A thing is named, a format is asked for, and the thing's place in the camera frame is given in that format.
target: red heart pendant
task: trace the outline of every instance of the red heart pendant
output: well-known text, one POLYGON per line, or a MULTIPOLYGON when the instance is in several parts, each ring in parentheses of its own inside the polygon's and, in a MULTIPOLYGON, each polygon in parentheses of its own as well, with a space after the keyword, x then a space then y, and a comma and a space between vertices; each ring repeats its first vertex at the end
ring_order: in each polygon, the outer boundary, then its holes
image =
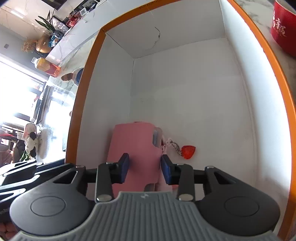
POLYGON ((190 159, 195 152, 195 146, 183 146, 181 148, 182 157, 184 159, 190 159))

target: wall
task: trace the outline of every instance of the wall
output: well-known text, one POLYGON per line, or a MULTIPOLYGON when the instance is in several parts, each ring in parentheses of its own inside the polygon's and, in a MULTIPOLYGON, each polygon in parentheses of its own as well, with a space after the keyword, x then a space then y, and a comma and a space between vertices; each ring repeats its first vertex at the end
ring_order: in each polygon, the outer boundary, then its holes
MULTIPOLYGON (((148 121, 166 138, 197 150, 174 163, 215 167, 255 184, 254 136, 238 63, 226 38, 183 45, 135 59, 130 121, 148 121)), ((204 196, 202 185, 198 199, 204 196)))
POLYGON ((217 0, 186 0, 136 16, 108 34, 130 56, 139 58, 188 43, 221 38, 225 31, 217 0))
MULTIPOLYGON (((54 14, 63 20, 81 2, 82 0, 67 0, 54 14)), ((35 19, 38 19, 38 16, 46 19, 49 10, 52 13, 54 8, 41 0, 9 0, 0 9, 0 24, 24 38, 39 38, 44 34, 43 31, 47 31, 38 25, 35 19), (13 15, 11 11, 17 11, 23 15, 23 19, 13 15)))
POLYGON ((45 72, 36 69, 34 64, 31 63, 32 58, 38 58, 39 55, 34 52, 26 53, 21 51, 23 42, 24 40, 21 39, 21 36, 0 24, 0 54, 24 65, 29 70, 37 72, 43 78, 48 79, 48 75, 45 72), (9 44, 7 49, 4 48, 5 44, 9 44))
MULTIPOLYGON (((114 126, 128 121, 132 71, 133 59, 107 35, 84 104, 78 165, 89 169, 106 162, 114 126)), ((87 197, 93 194, 94 185, 90 185, 87 197)))
POLYGON ((280 206, 278 232, 291 181, 291 139, 287 113, 277 79, 256 37, 227 0, 220 0, 226 37, 240 63, 250 95, 257 141, 256 187, 280 206))

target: plush panda toy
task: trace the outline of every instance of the plush panda toy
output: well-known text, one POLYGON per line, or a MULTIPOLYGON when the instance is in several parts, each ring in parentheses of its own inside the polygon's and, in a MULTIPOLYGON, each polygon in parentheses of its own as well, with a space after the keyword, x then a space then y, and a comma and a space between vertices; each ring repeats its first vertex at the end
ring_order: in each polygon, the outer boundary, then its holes
POLYGON ((23 139, 25 140, 25 150, 31 157, 36 157, 39 151, 39 140, 37 138, 37 127, 33 123, 28 123, 25 126, 23 139))

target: kitchen counter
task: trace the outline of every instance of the kitchen counter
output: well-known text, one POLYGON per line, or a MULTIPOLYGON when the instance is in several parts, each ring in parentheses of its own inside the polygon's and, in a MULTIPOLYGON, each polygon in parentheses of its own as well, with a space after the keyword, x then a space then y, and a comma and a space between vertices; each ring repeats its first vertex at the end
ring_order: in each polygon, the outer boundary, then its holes
POLYGON ((88 54, 96 36, 83 44, 73 54, 60 63, 61 71, 57 78, 49 77, 46 85, 50 87, 48 98, 43 110, 43 119, 39 123, 42 128, 50 128, 52 136, 48 138, 46 155, 42 160, 44 163, 53 162, 65 158, 63 150, 67 146, 71 112, 73 109, 77 86, 72 81, 62 81, 61 76, 71 73, 85 65, 88 54))
POLYGON ((296 58, 285 53, 271 36, 271 23, 273 20, 273 0, 235 0, 243 10, 250 16, 253 22, 260 29, 272 50, 277 56, 281 67, 286 75, 290 89, 296 100, 296 58))
MULTIPOLYGON (((283 71, 287 77, 294 100, 296 100, 296 58, 283 52, 270 34, 273 19, 274 0, 235 0, 250 16, 275 52, 283 71)), ((88 13, 74 28, 57 44, 46 58, 48 61, 60 65, 73 55, 88 40, 93 38, 100 28, 149 0, 129 0, 129 4, 122 5, 118 0, 107 0, 96 9, 88 13)))

